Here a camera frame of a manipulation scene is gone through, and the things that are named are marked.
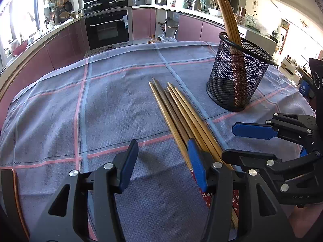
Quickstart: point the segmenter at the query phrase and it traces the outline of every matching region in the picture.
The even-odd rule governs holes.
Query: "kitchen cabinet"
[[[46,49],[55,70],[83,59],[85,47],[80,33],[80,23],[77,22],[63,29],[46,44]]]
[[[132,33],[133,39],[146,39],[155,34],[156,9],[133,9],[132,10]]]
[[[36,82],[45,74],[54,71],[46,47],[34,55],[19,72],[0,101],[0,128],[7,116],[8,108],[13,98],[26,86]]]
[[[181,14],[178,24],[177,41],[199,41],[202,25],[202,20]]]
[[[221,32],[225,32],[225,29],[203,22],[200,41],[220,43],[219,33]]]

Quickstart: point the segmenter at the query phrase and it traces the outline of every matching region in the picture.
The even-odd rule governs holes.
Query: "white bowl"
[[[209,13],[210,13],[210,15],[217,16],[217,17],[222,16],[220,10],[215,10],[215,9],[212,9],[212,8],[209,8]]]

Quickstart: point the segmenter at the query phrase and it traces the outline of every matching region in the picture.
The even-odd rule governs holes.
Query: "tablecloth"
[[[150,90],[152,77],[184,93],[223,149],[273,153],[283,160],[298,157],[296,144],[236,137],[231,126],[264,123],[275,112],[314,115],[309,104],[269,66],[245,110],[222,109],[205,88],[217,49],[205,42],[118,48],[55,70],[23,89],[2,128],[0,169],[17,172],[28,228],[33,230],[70,170],[96,170],[137,139],[139,156],[129,187],[116,195],[126,241],[200,240],[208,208]],[[95,237],[91,195],[88,221]]]

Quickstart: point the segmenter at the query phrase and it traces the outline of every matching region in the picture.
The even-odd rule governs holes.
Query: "bundle of chopsticks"
[[[194,138],[201,150],[209,152],[215,161],[224,163],[229,169],[233,170],[231,165],[226,164],[221,159],[222,149],[220,145],[182,92],[169,82],[167,89],[163,89],[158,80],[154,78],[152,80],[153,83],[149,82],[149,86],[187,167],[192,169],[187,153],[187,142],[190,138]],[[238,217],[234,209],[232,209],[231,220],[234,227],[237,228]]]
[[[238,25],[235,20],[235,16],[233,15],[229,0],[217,0],[217,2],[222,13],[228,39],[235,44],[242,46]],[[234,75],[235,106],[241,106],[243,105],[243,101],[246,98],[247,92],[244,56],[241,51],[238,51],[232,46],[230,47],[230,55],[232,59],[232,71]]]

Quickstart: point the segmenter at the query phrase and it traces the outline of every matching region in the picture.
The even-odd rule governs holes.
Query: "pink bowl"
[[[24,50],[26,50],[28,45],[28,40],[24,41],[20,46],[18,46],[13,52],[13,56],[20,55]]]

